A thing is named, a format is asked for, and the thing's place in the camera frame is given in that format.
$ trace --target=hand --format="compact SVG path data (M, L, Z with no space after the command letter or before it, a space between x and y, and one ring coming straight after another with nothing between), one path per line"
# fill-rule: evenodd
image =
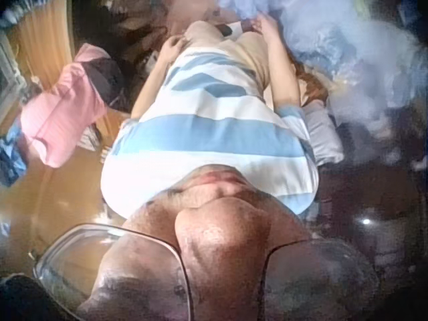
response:
M173 35L169 37L160 50L158 62L166 66L171 65L181 54L187 43L188 41L184 35Z
M257 18L251 20L251 24L256 31L263 35L268 45L278 40L281 41L278 23L271 16L259 13Z

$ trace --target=blue and white striped shirt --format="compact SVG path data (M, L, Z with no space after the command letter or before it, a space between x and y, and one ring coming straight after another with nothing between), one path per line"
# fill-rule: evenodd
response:
M102 171L102 193L129 217L157 193L209 164L235 167L258 189L300 214L318 172L303 112L269 109L253 70L226 52L189 48L170 68L156 101L122 126Z

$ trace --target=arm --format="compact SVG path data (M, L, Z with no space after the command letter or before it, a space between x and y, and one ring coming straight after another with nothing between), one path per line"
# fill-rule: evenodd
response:
M131 118L140 118L152 106L165 80L169 66L179 56L186 43L187 40L181 35L174 35L164 43L158 61L136 99Z
M282 43L276 21L267 15L259 14L253 21L253 27L263 35L267 43L275 111L281 106L290 104L300 107L300 89L296 69Z

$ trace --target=man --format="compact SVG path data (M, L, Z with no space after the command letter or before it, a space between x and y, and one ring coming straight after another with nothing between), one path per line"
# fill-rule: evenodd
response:
M347 320L377 285L354 250L311 239L287 207L224 165L189 173L122 228L75 227L34 269L83 320Z
M313 201L318 173L295 69L276 22L259 15L253 27L261 34L231 41L198 21L164 44L104 165L101 188L115 212L129 217L210 164L236 168L295 214ZM274 110L262 98L269 83Z

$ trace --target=pink clothing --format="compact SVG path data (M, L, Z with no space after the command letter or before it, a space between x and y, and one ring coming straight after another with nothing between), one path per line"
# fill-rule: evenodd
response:
M61 167L73 154L86 127L106 113L106 104L93 87L81 62L110 58L101 48L84 44L58 82L24 106L21 127L41 161Z

